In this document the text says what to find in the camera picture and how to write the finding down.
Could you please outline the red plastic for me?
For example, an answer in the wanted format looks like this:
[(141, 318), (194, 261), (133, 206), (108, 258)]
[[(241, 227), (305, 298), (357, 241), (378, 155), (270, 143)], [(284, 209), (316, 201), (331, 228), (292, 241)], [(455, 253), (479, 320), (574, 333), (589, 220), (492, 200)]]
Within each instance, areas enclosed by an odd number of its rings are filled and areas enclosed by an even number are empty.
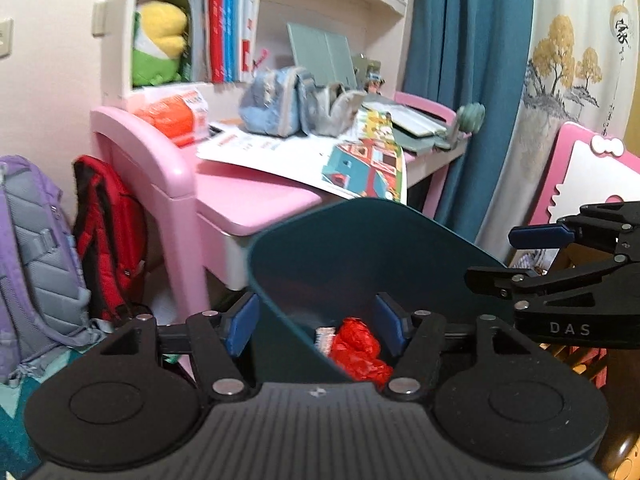
[(355, 382), (372, 382), (382, 389), (393, 369), (381, 358), (381, 345), (360, 318), (344, 318), (333, 338), (329, 357)]

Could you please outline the red foam net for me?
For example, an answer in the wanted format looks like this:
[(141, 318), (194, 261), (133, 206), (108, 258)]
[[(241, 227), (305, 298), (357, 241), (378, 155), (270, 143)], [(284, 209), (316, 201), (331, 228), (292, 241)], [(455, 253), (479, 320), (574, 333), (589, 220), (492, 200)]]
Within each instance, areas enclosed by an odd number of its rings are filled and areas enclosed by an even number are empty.
[(327, 358), (330, 356), (335, 335), (336, 329), (331, 326), (318, 327), (314, 331), (314, 346), (322, 356), (326, 356)]

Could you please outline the dark teal trash bin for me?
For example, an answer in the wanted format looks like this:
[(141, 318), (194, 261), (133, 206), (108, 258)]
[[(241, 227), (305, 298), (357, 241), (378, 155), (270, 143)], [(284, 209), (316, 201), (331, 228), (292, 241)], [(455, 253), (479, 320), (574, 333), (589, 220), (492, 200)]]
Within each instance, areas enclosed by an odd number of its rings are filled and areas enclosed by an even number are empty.
[(376, 304), (386, 292), (405, 311), (429, 310), (452, 324), (481, 314), (513, 320), (504, 299), (473, 294), (463, 275), (500, 262), (455, 232), (389, 200), (356, 198), (316, 209), (262, 232), (247, 253), (260, 303), (252, 336), (258, 382), (347, 382), (314, 345), (319, 327), (360, 318), (386, 356), (404, 341)]

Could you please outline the pink white board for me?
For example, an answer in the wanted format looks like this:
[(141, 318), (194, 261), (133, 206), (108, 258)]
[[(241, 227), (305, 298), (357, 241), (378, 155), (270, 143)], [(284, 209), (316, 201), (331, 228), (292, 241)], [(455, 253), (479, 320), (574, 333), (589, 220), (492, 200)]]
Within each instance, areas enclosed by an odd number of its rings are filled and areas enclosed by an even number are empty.
[(582, 205), (636, 202), (639, 159), (623, 141), (566, 122), (556, 136), (530, 224), (547, 224)]

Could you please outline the pink desk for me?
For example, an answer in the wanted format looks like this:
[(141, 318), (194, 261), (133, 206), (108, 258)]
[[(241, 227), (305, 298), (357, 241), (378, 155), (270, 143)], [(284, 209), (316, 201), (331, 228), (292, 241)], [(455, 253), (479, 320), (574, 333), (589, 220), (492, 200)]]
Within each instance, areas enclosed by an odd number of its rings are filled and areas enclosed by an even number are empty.
[(90, 113), (100, 159), (131, 188), (160, 234), (174, 305), (162, 320), (181, 322), (206, 310), (206, 278), (240, 290), (246, 250), (265, 228), (337, 196), (250, 168), (201, 160), (194, 145), (178, 148), (141, 118), (118, 107)]

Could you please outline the red black backpack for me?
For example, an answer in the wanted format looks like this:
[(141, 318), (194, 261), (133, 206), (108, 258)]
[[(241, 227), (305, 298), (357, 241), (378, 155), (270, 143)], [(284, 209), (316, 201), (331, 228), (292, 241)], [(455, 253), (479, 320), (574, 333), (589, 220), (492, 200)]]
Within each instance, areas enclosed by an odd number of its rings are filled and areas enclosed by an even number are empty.
[(134, 192), (107, 162), (82, 155), (74, 161), (78, 257), (91, 292), (89, 314), (117, 327), (149, 309), (142, 304), (148, 228)]

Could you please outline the printed tree curtain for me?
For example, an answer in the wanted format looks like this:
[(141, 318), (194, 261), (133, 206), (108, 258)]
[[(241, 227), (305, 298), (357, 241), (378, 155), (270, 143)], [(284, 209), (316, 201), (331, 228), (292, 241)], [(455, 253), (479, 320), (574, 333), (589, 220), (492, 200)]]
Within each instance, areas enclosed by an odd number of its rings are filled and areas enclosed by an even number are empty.
[(639, 62), (639, 0), (533, 0), (514, 128), (476, 241), (502, 261), (529, 218), (559, 128), (624, 136)]

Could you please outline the purple grey backpack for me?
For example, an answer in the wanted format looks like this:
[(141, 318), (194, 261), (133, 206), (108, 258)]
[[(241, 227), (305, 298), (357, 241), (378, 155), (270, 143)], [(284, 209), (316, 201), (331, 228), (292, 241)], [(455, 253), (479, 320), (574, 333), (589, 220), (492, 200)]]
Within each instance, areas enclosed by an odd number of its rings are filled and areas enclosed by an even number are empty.
[(22, 156), (1, 159), (1, 381), (40, 376), (63, 348), (103, 337), (61, 208), (62, 191)]

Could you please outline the colourful picture book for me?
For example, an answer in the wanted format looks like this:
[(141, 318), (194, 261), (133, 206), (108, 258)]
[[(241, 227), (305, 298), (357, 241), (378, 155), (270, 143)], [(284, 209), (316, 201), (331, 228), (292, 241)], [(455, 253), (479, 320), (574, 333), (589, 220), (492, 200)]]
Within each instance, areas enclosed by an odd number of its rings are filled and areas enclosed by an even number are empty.
[(338, 138), (276, 139), (226, 127), (200, 144), (198, 158), (273, 174), (350, 200), (373, 197), (405, 203), (404, 151), (387, 112), (358, 112), (354, 126)]

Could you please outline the blue curtain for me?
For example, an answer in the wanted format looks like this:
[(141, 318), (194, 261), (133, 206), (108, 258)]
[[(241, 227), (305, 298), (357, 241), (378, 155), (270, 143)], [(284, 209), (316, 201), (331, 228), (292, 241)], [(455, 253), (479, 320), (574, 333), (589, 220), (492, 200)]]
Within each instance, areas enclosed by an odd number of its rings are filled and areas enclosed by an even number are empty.
[(534, 0), (413, 0), (402, 90), (452, 110), (479, 102), (485, 120), (449, 169), (436, 220), (475, 240), (510, 144)]

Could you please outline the orange tissue pack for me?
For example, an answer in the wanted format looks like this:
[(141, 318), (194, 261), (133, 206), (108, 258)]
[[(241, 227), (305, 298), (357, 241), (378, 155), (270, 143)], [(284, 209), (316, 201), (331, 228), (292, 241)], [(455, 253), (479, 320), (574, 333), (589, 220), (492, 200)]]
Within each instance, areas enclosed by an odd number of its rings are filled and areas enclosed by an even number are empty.
[(209, 136), (208, 103), (198, 90), (189, 90), (160, 99), (134, 112), (178, 148), (195, 144)]

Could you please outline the zigzag quilted blanket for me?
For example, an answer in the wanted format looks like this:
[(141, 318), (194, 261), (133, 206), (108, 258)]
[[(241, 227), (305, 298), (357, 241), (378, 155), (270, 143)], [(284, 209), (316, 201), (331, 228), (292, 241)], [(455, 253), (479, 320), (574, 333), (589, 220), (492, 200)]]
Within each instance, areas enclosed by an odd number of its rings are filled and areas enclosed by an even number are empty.
[(26, 403), (42, 384), (84, 352), (67, 349), (60, 353), (40, 377), (26, 376), (17, 386), (1, 385), (0, 469), (2, 479), (23, 479), (36, 469), (41, 460), (24, 425)]

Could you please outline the blue pencil case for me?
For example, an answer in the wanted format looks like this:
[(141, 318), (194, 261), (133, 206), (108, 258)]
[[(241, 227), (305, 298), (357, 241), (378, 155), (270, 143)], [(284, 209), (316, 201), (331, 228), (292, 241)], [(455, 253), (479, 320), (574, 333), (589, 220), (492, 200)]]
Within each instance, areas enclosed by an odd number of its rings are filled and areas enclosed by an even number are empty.
[(305, 74), (300, 66), (257, 72), (240, 101), (243, 128), (249, 133), (277, 138), (302, 132), (298, 85)]

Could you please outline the grey pencil case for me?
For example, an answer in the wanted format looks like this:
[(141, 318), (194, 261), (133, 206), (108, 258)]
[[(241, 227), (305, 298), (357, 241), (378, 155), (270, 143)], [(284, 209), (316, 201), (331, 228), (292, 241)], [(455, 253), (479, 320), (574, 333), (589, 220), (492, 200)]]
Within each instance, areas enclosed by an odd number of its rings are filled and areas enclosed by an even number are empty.
[(348, 90), (340, 82), (319, 86), (308, 72), (298, 76), (297, 94), (303, 133), (331, 138), (349, 132), (367, 96), (367, 92)]

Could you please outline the green tablet case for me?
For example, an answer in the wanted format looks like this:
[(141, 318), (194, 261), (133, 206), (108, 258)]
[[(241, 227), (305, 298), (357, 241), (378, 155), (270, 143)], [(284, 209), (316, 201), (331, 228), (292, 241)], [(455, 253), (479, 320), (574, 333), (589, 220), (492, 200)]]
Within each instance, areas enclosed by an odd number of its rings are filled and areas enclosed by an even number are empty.
[(286, 27), (295, 64), (309, 70), (317, 84), (339, 82), (346, 88), (357, 88), (352, 52), (344, 35), (297, 23)]

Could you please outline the yellow green plush toy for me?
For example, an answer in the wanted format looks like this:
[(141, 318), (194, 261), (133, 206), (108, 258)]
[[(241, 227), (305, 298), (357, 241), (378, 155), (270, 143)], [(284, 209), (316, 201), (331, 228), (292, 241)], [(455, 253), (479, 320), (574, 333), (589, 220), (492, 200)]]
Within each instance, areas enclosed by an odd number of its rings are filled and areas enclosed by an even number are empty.
[(134, 14), (131, 83), (134, 88), (172, 84), (181, 79), (188, 18), (178, 6), (149, 1)]

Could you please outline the white bookshelf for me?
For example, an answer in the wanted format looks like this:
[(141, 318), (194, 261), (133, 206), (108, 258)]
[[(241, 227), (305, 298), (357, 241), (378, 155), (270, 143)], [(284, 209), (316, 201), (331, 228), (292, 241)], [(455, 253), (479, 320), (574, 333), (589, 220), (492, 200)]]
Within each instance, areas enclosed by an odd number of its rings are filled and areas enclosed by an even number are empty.
[(142, 3), (106, 0), (101, 87), (104, 104), (134, 112), (196, 89), (210, 118), (236, 116), (258, 70), (306, 63), (319, 84), (354, 84), (353, 58), (381, 65), (382, 95), (404, 78), (413, 0), (179, 0), (188, 18), (179, 36), (186, 76), (149, 86), (132, 80), (134, 32)]

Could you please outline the row of books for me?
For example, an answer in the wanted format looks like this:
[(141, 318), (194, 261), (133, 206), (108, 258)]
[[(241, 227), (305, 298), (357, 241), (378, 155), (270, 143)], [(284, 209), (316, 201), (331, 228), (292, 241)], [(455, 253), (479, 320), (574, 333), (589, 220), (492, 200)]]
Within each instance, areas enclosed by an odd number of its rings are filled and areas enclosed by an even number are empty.
[(203, 0), (206, 72), (213, 84), (247, 82), (254, 74), (260, 0)]

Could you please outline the white wall socket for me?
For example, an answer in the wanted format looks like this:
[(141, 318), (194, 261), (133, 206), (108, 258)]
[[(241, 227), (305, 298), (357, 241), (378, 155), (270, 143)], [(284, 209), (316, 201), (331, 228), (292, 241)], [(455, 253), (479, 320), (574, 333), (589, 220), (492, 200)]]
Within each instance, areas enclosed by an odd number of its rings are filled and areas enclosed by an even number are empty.
[(0, 58), (9, 56), (12, 52), (13, 20), (5, 18), (0, 21)]

